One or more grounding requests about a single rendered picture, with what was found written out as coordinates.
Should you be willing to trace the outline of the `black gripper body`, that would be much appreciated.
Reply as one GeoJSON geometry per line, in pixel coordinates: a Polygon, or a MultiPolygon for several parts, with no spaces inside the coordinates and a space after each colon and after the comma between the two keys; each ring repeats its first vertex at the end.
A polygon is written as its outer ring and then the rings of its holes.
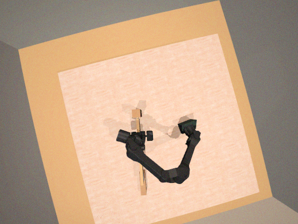
{"type": "Polygon", "coordinates": [[[142,139],[145,139],[147,137],[147,141],[153,141],[153,131],[146,131],[146,135],[145,132],[134,132],[134,134],[131,134],[131,136],[135,135],[135,134],[139,134],[142,139]]]}

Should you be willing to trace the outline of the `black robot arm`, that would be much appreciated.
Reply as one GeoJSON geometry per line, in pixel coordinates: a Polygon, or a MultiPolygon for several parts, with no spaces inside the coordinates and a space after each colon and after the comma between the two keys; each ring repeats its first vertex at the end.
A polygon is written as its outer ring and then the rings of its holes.
{"type": "Polygon", "coordinates": [[[133,161],[139,162],[160,182],[182,184],[190,175],[189,164],[196,145],[200,142],[201,133],[196,131],[193,124],[184,127],[184,133],[188,136],[188,146],[181,163],[177,168],[164,170],[156,162],[151,160],[145,153],[145,140],[139,134],[131,136],[130,132],[119,130],[116,141],[125,143],[126,156],[133,161]]]}

